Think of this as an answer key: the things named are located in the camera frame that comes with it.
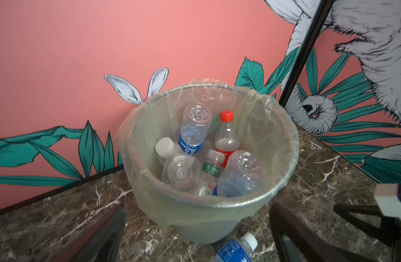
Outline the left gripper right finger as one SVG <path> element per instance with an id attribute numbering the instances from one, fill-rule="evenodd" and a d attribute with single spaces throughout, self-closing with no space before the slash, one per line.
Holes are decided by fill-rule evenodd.
<path id="1" fill-rule="evenodd" d="M 336 204 L 333 211 L 360 230 L 370 233 L 376 228 L 352 216 L 352 213 L 377 216 L 377 205 Z M 369 262 L 361 255 L 337 248 L 323 241 L 315 232 L 280 203 L 269 210 L 269 225 L 282 262 L 293 262 L 294 249 L 310 262 Z"/>

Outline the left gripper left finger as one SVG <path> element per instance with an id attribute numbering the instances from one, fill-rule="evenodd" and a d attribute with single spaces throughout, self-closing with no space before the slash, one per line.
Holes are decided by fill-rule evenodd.
<path id="1" fill-rule="evenodd" d="M 116 205 L 65 249 L 52 262 L 115 262 L 124 236 L 127 214 Z"/>

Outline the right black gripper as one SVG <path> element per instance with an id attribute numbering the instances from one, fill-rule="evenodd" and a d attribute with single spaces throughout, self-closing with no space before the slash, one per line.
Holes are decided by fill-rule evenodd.
<path id="1" fill-rule="evenodd" d="M 390 260 L 401 262 L 401 221 L 382 214 L 377 205 L 335 204 L 333 211 L 345 221 L 390 248 Z"/>

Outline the Pocari Sweat blue label bottle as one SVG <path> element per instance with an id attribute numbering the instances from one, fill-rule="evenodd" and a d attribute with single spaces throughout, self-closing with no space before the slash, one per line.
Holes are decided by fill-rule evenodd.
<path id="1" fill-rule="evenodd" d="M 265 174 L 264 165 L 253 153 L 237 150 L 230 155 L 214 195 L 233 198 L 258 191 L 264 184 Z"/>

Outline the bottle with sunflower label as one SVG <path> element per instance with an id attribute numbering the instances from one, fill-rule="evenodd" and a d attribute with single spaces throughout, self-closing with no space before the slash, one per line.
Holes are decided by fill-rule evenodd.
<path id="1" fill-rule="evenodd" d="M 201 168 L 199 187 L 196 195 L 211 196 L 219 182 L 224 167 L 225 155 L 219 151 L 209 150 Z"/>

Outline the clear bottle red label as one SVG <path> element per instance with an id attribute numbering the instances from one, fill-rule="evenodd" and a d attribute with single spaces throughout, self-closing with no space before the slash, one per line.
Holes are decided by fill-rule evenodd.
<path id="1" fill-rule="evenodd" d="M 223 167 L 226 167 L 231 154 L 240 149 L 240 141 L 233 119 L 234 115 L 232 111 L 221 111 L 221 125 L 215 137 L 215 148 L 216 151 L 224 155 Z"/>

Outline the blue label bottle white cap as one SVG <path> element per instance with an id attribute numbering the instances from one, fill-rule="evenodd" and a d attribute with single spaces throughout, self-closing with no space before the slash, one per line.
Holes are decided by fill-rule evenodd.
<path id="1" fill-rule="evenodd" d="M 184 153 L 195 155 L 200 151 L 211 122 L 212 112 L 207 106 L 192 103 L 185 108 L 178 141 Z"/>

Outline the clear bottle yellow white label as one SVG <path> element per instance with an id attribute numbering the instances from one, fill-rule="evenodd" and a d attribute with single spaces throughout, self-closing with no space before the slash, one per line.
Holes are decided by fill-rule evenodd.
<path id="1" fill-rule="evenodd" d="M 158 160 L 162 166 L 164 166 L 167 158 L 174 154 L 183 153 L 182 148 L 179 144 L 175 143 L 169 137 L 163 137 L 155 144 L 155 152 L 158 155 Z"/>

